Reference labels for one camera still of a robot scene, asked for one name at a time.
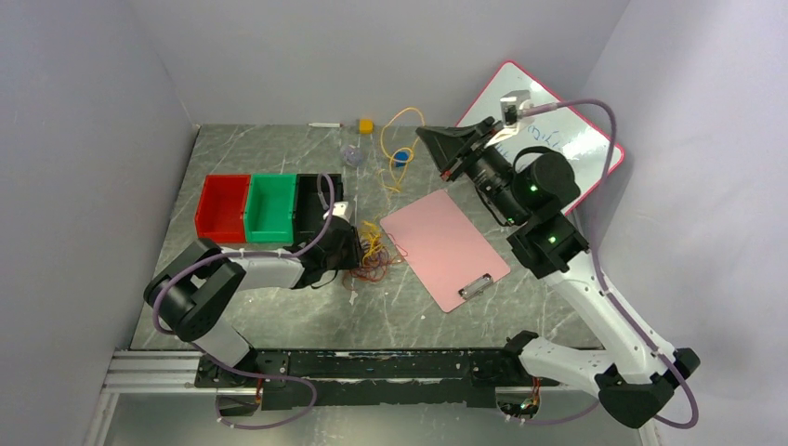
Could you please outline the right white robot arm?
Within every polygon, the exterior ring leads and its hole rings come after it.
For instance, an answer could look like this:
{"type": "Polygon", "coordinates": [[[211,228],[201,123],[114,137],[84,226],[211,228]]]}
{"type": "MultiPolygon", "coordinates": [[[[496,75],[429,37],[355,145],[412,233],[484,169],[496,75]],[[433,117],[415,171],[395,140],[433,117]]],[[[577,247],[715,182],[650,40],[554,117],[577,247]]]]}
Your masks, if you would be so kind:
{"type": "Polygon", "coordinates": [[[528,332],[507,343],[513,352],[503,357],[502,374],[514,385],[534,376],[579,388],[620,424],[642,427],[687,387],[699,357],[655,334],[615,293],[589,241],[564,215],[580,194],[567,158],[532,146],[507,160],[495,143],[503,132],[490,117],[465,127],[416,129],[441,178],[472,181],[488,210],[510,228],[507,242],[520,265],[572,306],[602,350],[566,348],[528,332]]]}

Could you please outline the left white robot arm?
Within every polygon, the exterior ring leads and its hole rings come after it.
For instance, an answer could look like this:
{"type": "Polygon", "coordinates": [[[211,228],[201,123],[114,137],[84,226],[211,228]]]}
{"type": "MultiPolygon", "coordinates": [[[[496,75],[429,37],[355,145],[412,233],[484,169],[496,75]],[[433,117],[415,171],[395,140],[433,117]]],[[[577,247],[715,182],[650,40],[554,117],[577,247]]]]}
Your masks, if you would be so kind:
{"type": "Polygon", "coordinates": [[[220,362],[220,374],[242,387],[254,380],[259,355],[224,318],[240,291],[317,289],[325,274],[354,269],[361,261],[358,232],[333,216],[306,243],[245,255],[201,238],[187,247],[146,286],[143,299],[154,321],[220,362]]]}

